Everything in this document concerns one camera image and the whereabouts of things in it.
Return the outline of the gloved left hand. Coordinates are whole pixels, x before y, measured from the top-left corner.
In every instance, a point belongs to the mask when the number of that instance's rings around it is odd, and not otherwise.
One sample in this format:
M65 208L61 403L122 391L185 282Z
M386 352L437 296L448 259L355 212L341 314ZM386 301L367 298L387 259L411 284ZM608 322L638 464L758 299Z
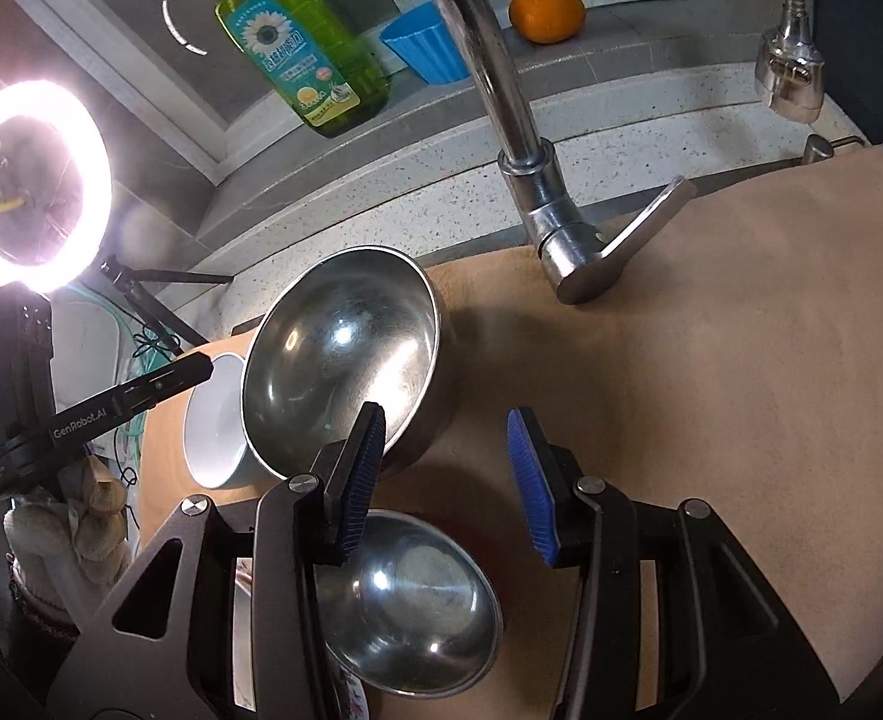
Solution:
M72 461L55 483L62 499L36 488L5 512L11 580L34 614L81 631L130 566L127 488L96 455Z

